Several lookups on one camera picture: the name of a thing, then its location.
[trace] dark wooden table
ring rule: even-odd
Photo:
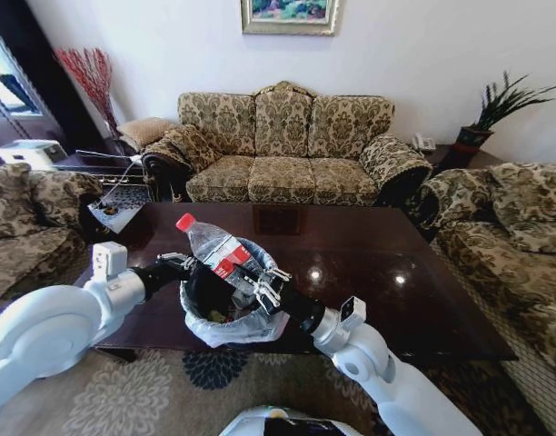
[[[259,243],[280,268],[293,274],[301,292],[330,307],[340,308],[351,295],[365,300],[368,323],[403,359],[514,359],[504,339],[399,210],[148,203],[117,239],[128,247],[129,265],[147,265],[159,253],[188,253],[187,237],[175,228],[185,212]],[[320,278],[313,280],[311,271],[319,271]],[[89,277],[87,271],[76,284]],[[211,350],[185,327],[178,283],[137,306],[123,327],[99,346]],[[247,350],[315,352],[311,339],[293,322],[278,341]]]

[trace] wall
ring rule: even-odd
[[[53,46],[114,60],[121,122],[176,118],[184,91],[251,93],[290,80],[321,94],[381,94],[392,131],[455,139],[503,69],[556,83],[556,0],[348,0],[338,35],[242,35],[239,0],[28,0]],[[485,149],[556,161],[556,102],[497,124]]]

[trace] plastic bottle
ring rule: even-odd
[[[181,217],[177,228],[189,237],[194,256],[236,289],[232,300],[239,309],[255,300],[252,285],[243,279],[244,270],[258,276],[263,268],[235,237],[216,225],[196,221],[190,213]]]

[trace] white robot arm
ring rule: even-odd
[[[136,304],[173,280],[187,280],[194,259],[180,253],[143,269],[126,269],[126,249],[101,243],[93,277],[84,288],[50,286],[28,293],[0,315],[0,407],[31,381],[66,371],[91,346],[115,332]],[[398,436],[480,435],[480,431],[421,372],[400,361],[383,337],[365,324],[357,298],[340,312],[299,294],[287,274],[259,278],[258,299],[268,312],[284,310],[314,338],[336,368],[359,382]],[[252,420],[235,421],[223,434],[255,434]]]

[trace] picture frame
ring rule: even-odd
[[[344,0],[241,0],[242,33],[334,36]]]

